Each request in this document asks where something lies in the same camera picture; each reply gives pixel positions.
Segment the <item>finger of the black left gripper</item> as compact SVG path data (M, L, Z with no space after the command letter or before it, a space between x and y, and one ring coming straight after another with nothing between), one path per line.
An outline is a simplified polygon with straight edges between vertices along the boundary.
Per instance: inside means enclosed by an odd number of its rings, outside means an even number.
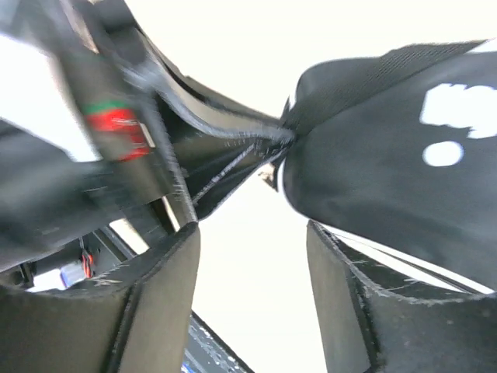
M291 141L217 138L187 124L155 97L155 154L170 177L167 198L179 221L212 214L260 166Z
M140 30L134 29L134 46L144 61L130 75L148 85L187 124L217 138L265 138L278 142L294 139L292 130L277 118L229 99L181 71Z

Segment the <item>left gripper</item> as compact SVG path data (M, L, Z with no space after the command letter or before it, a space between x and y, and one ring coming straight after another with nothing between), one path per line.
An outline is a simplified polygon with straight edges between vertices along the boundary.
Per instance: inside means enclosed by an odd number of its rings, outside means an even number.
M122 1L1 3L1 268L120 218L194 211Z

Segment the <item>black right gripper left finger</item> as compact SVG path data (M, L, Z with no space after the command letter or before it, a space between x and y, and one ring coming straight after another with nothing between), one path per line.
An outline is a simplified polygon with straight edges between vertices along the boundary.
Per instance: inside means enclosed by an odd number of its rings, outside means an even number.
M3 372L177 372L188 340L200 230L65 291L1 289Z

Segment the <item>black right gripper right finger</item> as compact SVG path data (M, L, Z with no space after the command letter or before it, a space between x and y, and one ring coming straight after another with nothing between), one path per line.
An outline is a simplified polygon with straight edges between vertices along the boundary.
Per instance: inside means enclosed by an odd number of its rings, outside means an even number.
M330 372L494 372L496 297L434 287L307 227Z

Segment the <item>black racket cover bag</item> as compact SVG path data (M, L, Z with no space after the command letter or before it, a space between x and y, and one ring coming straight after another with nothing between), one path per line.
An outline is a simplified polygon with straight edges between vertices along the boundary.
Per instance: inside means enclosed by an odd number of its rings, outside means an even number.
M293 208L481 293L496 289L496 42L316 64L277 173Z

